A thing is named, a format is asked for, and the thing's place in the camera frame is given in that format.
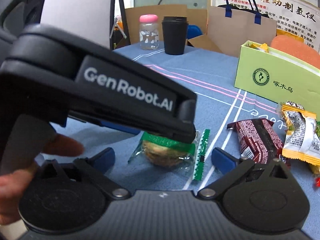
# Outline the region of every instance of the glass jar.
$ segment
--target glass jar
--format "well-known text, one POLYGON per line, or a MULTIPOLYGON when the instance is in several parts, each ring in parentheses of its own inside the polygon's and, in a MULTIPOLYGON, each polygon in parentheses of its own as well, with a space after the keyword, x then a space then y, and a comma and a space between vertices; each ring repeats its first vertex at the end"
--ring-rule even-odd
POLYGON ((140 16, 140 46, 150 50, 159 47, 158 16, 147 14, 140 16))

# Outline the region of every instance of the dark red wrapper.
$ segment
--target dark red wrapper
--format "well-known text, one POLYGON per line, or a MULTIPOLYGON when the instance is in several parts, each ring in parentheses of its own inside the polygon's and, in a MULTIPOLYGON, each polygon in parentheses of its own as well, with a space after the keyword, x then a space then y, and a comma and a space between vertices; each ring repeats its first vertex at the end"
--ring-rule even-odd
POLYGON ((290 167, 289 159, 281 154, 283 143, 273 130, 273 124, 274 122, 266 118, 248 119, 230 123, 227 129, 237 131, 242 157, 263 164, 278 158, 290 167))

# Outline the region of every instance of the metal screw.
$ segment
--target metal screw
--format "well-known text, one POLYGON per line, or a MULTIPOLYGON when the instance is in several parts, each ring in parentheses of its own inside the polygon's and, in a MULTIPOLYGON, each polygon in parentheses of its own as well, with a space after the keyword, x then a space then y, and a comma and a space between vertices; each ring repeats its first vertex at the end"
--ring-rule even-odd
POLYGON ((127 191, 126 189, 124 188, 118 188, 118 189, 115 189, 113 192, 112 192, 113 196, 115 197, 126 197, 128 194, 129 194, 129 191, 127 191))
POLYGON ((210 198, 210 197, 213 197, 216 194, 216 192, 213 189, 204 188, 204 189, 200 190, 199 194, 202 197, 210 198))

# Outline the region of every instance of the human hand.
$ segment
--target human hand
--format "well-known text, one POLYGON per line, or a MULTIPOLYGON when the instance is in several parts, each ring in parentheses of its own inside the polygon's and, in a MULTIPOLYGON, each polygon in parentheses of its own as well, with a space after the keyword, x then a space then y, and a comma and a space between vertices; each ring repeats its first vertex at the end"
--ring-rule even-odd
MULTIPOLYGON (((81 143, 58 134, 45 145, 43 153, 76 157, 83 153, 81 143)), ((9 225, 20 219, 18 204, 23 193, 33 179, 38 165, 34 162, 29 168, 0 176, 0 225, 9 225)))

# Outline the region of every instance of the green box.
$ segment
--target green box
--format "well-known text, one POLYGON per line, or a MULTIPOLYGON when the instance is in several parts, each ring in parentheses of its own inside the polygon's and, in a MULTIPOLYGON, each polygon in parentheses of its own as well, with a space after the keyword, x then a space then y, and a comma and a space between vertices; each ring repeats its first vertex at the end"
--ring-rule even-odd
POLYGON ((235 87, 276 103, 292 101, 317 114, 320 121, 320 70, 269 47, 269 53, 241 46, 235 87))

